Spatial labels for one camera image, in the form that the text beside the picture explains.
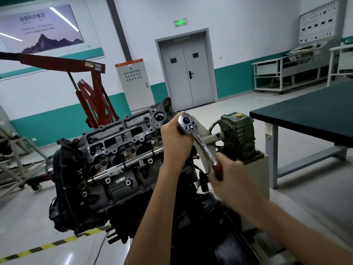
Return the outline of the person's left hand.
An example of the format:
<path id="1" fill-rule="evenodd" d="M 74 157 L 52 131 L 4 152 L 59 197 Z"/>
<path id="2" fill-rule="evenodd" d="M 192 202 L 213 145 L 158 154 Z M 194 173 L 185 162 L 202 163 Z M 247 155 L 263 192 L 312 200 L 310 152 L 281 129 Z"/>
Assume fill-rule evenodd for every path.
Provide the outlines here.
<path id="1" fill-rule="evenodd" d="M 188 134 L 182 135 L 179 129 L 165 129 L 165 124 L 161 127 L 161 136 L 164 149 L 163 164 L 180 173 L 190 155 L 194 138 Z"/>

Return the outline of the person's right hand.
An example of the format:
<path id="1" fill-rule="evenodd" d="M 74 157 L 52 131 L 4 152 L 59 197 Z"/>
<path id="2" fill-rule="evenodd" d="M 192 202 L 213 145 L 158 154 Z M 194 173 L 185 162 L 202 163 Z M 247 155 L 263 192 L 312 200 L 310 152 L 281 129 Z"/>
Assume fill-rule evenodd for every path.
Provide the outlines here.
<path id="1" fill-rule="evenodd" d="M 213 190 L 221 201 L 248 220 L 255 222 L 260 215 L 264 196 L 241 161 L 231 160 L 230 183 Z"/>

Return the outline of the chrome ratchet wrench red handle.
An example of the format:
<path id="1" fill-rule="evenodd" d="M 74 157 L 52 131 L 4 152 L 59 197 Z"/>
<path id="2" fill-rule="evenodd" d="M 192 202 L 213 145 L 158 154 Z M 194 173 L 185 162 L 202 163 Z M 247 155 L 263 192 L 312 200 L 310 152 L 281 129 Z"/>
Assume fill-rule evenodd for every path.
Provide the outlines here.
<path id="1" fill-rule="evenodd" d="M 196 124 L 196 120 L 193 118 L 193 116 L 188 114 L 187 112 L 181 113 L 178 116 L 178 124 L 179 129 L 182 133 L 188 134 L 195 139 L 196 143 L 201 148 L 201 151 L 211 162 L 215 178 L 220 182 L 223 181 L 222 164 L 217 160 L 215 155 L 211 152 L 209 147 L 204 142 L 203 138 L 200 136 L 198 131 L 198 125 Z"/>

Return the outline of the person's left forearm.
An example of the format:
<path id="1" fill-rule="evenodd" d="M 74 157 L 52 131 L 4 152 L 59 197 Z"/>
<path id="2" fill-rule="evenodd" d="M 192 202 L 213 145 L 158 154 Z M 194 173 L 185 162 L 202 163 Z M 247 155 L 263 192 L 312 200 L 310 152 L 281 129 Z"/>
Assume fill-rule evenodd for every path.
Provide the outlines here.
<path id="1" fill-rule="evenodd" d="M 163 162 L 124 265 L 170 265 L 174 205 L 184 163 Z"/>

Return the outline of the person's right forearm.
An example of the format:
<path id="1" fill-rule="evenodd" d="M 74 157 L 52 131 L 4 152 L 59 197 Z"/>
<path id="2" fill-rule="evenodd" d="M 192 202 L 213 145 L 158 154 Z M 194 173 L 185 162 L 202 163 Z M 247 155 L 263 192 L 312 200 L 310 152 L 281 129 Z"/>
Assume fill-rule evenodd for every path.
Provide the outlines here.
<path id="1" fill-rule="evenodd" d="M 267 199 L 253 222 L 285 246 L 303 265 L 353 265 L 353 252 L 312 230 Z"/>

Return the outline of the green worm gearbox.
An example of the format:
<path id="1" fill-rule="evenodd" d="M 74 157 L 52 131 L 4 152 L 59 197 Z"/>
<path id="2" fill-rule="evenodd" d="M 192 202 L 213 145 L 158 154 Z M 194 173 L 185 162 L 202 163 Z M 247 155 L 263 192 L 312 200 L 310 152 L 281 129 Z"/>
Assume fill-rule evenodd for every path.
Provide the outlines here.
<path id="1" fill-rule="evenodd" d="M 244 164 L 264 158 L 264 153 L 255 149 L 254 120 L 248 115 L 234 112 L 221 116 L 218 124 L 224 134 L 219 152 L 231 160 Z"/>

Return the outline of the black handwheel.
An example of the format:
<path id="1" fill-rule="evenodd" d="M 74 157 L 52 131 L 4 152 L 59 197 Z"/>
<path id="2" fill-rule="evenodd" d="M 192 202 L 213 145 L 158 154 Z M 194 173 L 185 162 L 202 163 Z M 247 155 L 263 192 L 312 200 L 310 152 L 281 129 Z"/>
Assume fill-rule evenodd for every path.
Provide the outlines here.
<path id="1" fill-rule="evenodd" d="M 209 133 L 210 133 L 210 135 L 214 135 L 214 136 L 216 136 L 216 137 L 220 137 L 220 136 L 221 136 L 220 133 L 219 133 L 220 131 L 222 131 L 220 122 L 221 122 L 221 119 L 219 119 L 219 120 L 215 121 L 213 124 L 211 124 L 211 126 L 210 126 L 210 128 L 209 128 L 209 130 L 208 130 Z M 214 127 L 217 126 L 217 125 L 218 125 L 218 127 L 219 127 L 219 130 L 218 130 L 217 133 L 213 133 L 213 129 L 214 129 Z"/>

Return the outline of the grey double door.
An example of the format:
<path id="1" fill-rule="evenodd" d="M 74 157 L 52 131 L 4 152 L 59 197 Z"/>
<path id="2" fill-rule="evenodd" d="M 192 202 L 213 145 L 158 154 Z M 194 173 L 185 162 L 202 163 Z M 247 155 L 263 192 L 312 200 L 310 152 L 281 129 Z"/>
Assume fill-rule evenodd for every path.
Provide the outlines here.
<path id="1" fill-rule="evenodd" d="M 155 43 L 174 110 L 218 101 L 209 28 L 159 38 Z"/>

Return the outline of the grey electrical cabinet orange top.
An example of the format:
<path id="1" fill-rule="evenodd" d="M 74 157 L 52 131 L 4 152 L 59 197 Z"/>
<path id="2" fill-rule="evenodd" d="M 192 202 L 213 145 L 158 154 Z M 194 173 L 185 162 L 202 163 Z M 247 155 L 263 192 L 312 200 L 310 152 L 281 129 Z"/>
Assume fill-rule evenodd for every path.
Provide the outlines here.
<path id="1" fill-rule="evenodd" d="M 143 59 L 115 64 L 132 114 L 155 104 Z"/>

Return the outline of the black engine stand base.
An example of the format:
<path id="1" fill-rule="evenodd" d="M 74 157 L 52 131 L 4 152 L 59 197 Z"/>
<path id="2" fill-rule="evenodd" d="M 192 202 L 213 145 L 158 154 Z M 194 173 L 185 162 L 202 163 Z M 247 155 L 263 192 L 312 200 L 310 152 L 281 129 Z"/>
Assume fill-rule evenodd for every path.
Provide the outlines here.
<path id="1" fill-rule="evenodd" d="M 215 196 L 177 191 L 168 265 L 274 265 L 237 230 Z"/>

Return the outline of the grey car engine block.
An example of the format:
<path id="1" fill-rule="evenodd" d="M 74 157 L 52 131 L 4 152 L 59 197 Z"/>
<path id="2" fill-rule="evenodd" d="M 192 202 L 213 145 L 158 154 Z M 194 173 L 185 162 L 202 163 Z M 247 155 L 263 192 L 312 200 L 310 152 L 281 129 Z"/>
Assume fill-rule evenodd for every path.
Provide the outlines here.
<path id="1" fill-rule="evenodd" d="M 134 238 L 163 163 L 161 126 L 177 113 L 171 98 L 108 125 L 60 139 L 46 160 L 56 197 L 49 219 L 75 235 L 111 225 L 108 242 Z"/>

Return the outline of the red engine crane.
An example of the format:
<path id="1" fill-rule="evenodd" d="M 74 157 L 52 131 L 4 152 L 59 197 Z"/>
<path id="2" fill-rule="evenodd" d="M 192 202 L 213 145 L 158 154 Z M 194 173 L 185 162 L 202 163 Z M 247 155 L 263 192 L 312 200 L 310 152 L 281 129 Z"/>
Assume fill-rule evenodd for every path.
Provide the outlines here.
<path id="1" fill-rule="evenodd" d="M 0 60 L 18 61 L 44 70 L 66 72 L 87 116 L 86 124 L 89 128 L 97 129 L 120 119 L 102 85 L 101 74 L 105 74 L 105 64 L 88 60 L 6 52 L 0 52 Z M 84 80 L 76 83 L 72 73 L 77 72 L 90 72 L 92 86 Z"/>

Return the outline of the dark green top workbench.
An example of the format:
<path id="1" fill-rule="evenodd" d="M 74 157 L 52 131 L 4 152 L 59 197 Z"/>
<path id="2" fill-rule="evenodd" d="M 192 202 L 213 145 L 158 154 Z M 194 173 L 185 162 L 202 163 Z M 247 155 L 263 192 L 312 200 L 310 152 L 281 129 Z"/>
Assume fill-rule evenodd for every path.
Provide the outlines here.
<path id="1" fill-rule="evenodd" d="M 277 180 L 330 157 L 346 160 L 353 149 L 353 79 L 249 112 L 266 123 L 265 152 L 269 160 L 269 186 Z M 278 128 L 334 143 L 333 147 L 278 168 Z"/>

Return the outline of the white training bench display panel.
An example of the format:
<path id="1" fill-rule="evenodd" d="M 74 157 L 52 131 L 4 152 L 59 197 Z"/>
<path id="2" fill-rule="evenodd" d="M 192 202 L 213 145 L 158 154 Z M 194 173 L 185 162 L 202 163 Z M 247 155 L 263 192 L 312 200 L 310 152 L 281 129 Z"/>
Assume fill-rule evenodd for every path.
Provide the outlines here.
<path id="1" fill-rule="evenodd" d="M 281 57 L 255 62 L 254 89 L 282 92 L 326 80 L 329 49 L 341 44 L 347 0 L 333 0 L 299 17 L 299 43 Z"/>

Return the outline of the yellow black hazard floor tape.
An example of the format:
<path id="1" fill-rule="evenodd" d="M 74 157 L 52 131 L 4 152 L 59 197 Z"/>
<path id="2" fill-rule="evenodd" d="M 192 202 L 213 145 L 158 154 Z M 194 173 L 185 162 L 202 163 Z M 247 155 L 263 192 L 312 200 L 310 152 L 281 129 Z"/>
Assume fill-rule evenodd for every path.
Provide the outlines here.
<path id="1" fill-rule="evenodd" d="M 106 225 L 106 226 L 103 226 L 103 227 L 99 227 L 99 228 L 88 230 L 86 232 L 82 232 L 82 233 L 80 233 L 78 235 L 70 236 L 70 237 L 67 237 L 67 238 L 52 242 L 52 243 L 48 243 L 48 244 L 45 244 L 45 245 L 37 246 L 37 247 L 32 248 L 32 249 L 21 251 L 21 252 L 16 253 L 16 254 L 12 254 L 12 255 L 9 255 L 9 256 L 6 256 L 6 257 L 1 257 L 0 258 L 0 264 L 8 262 L 8 261 L 11 261 L 11 260 L 23 258 L 23 257 L 29 256 L 31 254 L 47 250 L 47 249 L 51 249 L 51 248 L 54 248 L 54 247 L 59 246 L 59 245 L 63 245 L 63 244 L 69 243 L 69 242 L 73 242 L 73 241 L 78 240 L 81 237 L 87 237 L 87 236 L 95 235 L 95 234 L 98 234 L 98 233 L 101 233 L 101 232 L 109 232 L 111 230 L 111 228 L 112 228 L 111 225 Z"/>

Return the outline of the white engine stand pedestal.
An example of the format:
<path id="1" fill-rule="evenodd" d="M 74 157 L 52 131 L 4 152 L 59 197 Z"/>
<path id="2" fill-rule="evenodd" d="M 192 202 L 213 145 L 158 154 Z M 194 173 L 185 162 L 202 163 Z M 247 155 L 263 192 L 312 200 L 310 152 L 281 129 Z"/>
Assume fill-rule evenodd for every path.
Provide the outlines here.
<path id="1" fill-rule="evenodd" d="M 261 194 L 270 199 L 269 190 L 269 160 L 268 156 L 257 150 L 255 157 L 244 161 L 244 165 L 251 175 L 253 181 L 258 185 Z"/>

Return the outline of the grey wall pipe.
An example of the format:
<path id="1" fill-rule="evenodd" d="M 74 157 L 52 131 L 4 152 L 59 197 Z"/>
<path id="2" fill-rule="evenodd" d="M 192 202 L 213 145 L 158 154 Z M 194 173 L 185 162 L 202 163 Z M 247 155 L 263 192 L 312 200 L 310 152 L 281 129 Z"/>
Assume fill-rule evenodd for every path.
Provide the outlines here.
<path id="1" fill-rule="evenodd" d="M 110 11 L 110 14 L 112 16 L 112 20 L 113 20 L 113 24 L 115 26 L 120 44 L 121 44 L 121 48 L 124 54 L 124 57 L 126 59 L 126 62 L 132 61 L 132 57 L 131 57 L 131 53 L 130 53 L 130 49 L 129 46 L 127 44 L 127 40 L 125 37 L 125 33 L 120 21 L 120 17 L 117 11 L 117 7 L 115 4 L 114 0 L 106 0 L 107 1 L 107 5 Z"/>

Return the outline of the white metal frame bench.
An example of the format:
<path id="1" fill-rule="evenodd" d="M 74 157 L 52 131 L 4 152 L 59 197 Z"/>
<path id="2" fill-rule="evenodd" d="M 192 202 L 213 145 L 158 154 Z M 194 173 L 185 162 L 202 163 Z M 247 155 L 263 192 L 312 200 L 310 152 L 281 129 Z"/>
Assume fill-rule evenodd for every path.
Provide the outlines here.
<path id="1" fill-rule="evenodd" d="M 333 77 L 343 76 L 353 79 L 353 43 L 343 44 L 329 49 L 329 69 L 326 87 Z"/>

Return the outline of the white metal trolley frame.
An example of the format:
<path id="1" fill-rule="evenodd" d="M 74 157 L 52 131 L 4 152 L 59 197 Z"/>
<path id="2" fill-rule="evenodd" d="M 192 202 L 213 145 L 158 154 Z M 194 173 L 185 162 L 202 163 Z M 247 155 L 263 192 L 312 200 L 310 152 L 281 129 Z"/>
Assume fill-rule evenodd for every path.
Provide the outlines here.
<path id="1" fill-rule="evenodd" d="M 0 206 L 26 185 L 40 191 L 41 183 L 51 180 L 46 169 L 49 161 L 52 170 L 51 159 L 30 139 L 20 136 L 0 105 Z"/>

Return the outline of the mountain wall poster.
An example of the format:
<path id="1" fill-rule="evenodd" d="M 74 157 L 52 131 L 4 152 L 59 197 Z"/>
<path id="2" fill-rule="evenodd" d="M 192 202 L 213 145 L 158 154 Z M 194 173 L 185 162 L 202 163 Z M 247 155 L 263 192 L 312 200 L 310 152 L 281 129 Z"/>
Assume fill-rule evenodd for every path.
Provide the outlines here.
<path id="1" fill-rule="evenodd" d="M 104 57 L 87 0 L 0 0 L 0 52 Z"/>

